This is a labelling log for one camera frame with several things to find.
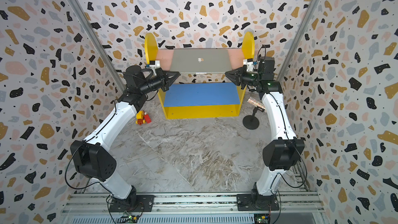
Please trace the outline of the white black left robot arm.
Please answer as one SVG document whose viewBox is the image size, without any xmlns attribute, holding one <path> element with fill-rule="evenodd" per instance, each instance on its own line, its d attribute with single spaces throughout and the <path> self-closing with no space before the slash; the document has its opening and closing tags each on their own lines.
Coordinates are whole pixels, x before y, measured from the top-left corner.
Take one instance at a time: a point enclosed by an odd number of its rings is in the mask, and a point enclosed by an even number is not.
<svg viewBox="0 0 398 224">
<path fill-rule="evenodd" d="M 137 206 L 136 189 L 117 172 L 117 162 L 111 155 L 111 146 L 124 126 L 148 102 L 150 92 L 166 92 L 180 76 L 180 72 L 151 70 L 133 65 L 126 69 L 125 90 L 117 100 L 114 110 L 90 135 L 82 141 L 75 140 L 71 146 L 71 162 L 76 172 L 93 179 L 112 197 L 112 203 L 125 209 Z"/>
</svg>

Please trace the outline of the silver laptop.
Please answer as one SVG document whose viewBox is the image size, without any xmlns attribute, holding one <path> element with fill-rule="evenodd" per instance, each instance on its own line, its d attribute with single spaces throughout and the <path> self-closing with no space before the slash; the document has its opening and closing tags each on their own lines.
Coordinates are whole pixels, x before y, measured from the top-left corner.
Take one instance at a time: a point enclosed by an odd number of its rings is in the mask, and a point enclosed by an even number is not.
<svg viewBox="0 0 398 224">
<path fill-rule="evenodd" d="M 175 49 L 170 67 L 181 74 L 219 74 L 231 69 L 226 49 Z"/>
</svg>

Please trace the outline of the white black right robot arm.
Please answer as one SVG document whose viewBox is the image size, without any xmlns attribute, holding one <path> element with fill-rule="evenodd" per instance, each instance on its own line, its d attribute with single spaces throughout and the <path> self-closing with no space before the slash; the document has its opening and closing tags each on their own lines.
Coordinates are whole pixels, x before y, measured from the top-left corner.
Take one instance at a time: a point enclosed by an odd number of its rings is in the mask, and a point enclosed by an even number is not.
<svg viewBox="0 0 398 224">
<path fill-rule="evenodd" d="M 263 149 L 264 170 L 254 184 L 250 199 L 237 196 L 239 210 L 278 209 L 277 186 L 283 175 L 301 160 L 304 140 L 297 138 L 284 108 L 284 96 L 280 82 L 274 80 L 275 61 L 262 57 L 257 72 L 250 72 L 246 65 L 228 71 L 225 76 L 236 86 L 251 87 L 259 94 L 265 106 L 271 128 L 272 140 Z"/>
</svg>

